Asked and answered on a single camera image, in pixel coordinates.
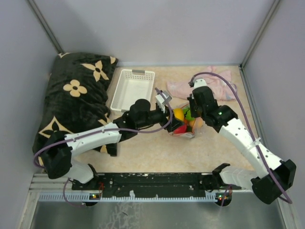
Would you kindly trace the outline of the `yellow lemon toy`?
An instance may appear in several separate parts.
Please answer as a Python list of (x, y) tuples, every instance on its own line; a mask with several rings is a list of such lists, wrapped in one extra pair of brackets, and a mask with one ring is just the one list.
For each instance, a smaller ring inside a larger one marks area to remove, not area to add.
[(184, 121), (184, 113), (183, 110), (181, 108), (175, 108), (173, 110), (174, 116), (176, 119)]

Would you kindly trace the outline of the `green watermelon ball toy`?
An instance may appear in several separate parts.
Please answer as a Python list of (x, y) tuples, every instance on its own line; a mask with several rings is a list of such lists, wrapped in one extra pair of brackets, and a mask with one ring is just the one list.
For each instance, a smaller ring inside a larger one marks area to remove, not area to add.
[(195, 118), (192, 117), (191, 115), (191, 110), (190, 108), (184, 108), (183, 109), (183, 114), (184, 114), (184, 118), (187, 120), (187, 121), (193, 121)]

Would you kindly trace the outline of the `peach toy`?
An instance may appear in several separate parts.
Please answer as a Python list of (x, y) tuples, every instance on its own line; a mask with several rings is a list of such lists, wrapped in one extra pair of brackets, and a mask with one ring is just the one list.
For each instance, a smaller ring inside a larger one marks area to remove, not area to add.
[(203, 126), (203, 120), (202, 118), (196, 118), (194, 120), (194, 124), (193, 124), (193, 127), (194, 128), (201, 128)]

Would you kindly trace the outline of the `red apple toy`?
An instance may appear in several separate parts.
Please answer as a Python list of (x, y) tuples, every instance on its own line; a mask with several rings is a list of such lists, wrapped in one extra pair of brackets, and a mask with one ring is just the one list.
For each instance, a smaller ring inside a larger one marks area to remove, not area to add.
[(174, 130), (174, 134), (184, 134), (187, 130), (187, 125), (183, 125)]

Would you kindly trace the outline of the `clear orange zip bag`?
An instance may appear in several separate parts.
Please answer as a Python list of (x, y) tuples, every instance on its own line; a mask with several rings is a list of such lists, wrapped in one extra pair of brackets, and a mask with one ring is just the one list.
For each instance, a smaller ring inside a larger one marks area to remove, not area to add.
[[(175, 108), (190, 108), (189, 104), (183, 104), (180, 106), (177, 106)], [(186, 119), (184, 119), (184, 124), (183, 125), (187, 125), (187, 130), (184, 134), (174, 134), (174, 133), (170, 133), (171, 136), (176, 136), (176, 137), (184, 137), (184, 138), (188, 138), (188, 139), (192, 139), (195, 138), (197, 135), (201, 134), (203, 132), (203, 126), (201, 128), (194, 128), (194, 127), (190, 127), (188, 126), (188, 121)]]

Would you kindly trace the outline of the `orange fruit toy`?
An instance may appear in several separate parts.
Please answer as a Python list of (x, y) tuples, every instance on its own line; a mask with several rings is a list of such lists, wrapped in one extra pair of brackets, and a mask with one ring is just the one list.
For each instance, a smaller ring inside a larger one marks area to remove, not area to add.
[(195, 120), (191, 120), (188, 122), (188, 126), (193, 127), (195, 123)]

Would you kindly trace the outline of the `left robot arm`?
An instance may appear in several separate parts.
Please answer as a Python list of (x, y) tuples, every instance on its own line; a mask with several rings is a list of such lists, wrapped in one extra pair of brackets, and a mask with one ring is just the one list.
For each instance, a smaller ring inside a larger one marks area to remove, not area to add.
[(138, 133), (149, 133), (148, 128), (156, 124), (170, 133), (184, 122), (176, 118), (173, 109), (164, 102), (157, 102), (156, 109), (151, 110), (149, 101), (139, 99), (121, 117), (102, 127), (76, 134), (54, 133), (38, 154), (48, 178), (68, 177), (94, 189), (99, 184), (99, 177), (94, 175), (93, 167), (74, 157), (100, 146), (128, 140)]

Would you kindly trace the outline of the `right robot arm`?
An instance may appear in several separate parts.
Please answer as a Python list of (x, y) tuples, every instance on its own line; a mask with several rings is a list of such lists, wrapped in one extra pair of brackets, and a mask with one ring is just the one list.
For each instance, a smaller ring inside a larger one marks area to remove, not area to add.
[(200, 86), (188, 97), (191, 114), (201, 117), (207, 126), (228, 139), (254, 168), (253, 171), (222, 166), (213, 176), (213, 184), (219, 188), (235, 185), (252, 190), (265, 204), (271, 204), (293, 184), (296, 164), (268, 150), (260, 140), (253, 140), (229, 106), (219, 106), (208, 86)]

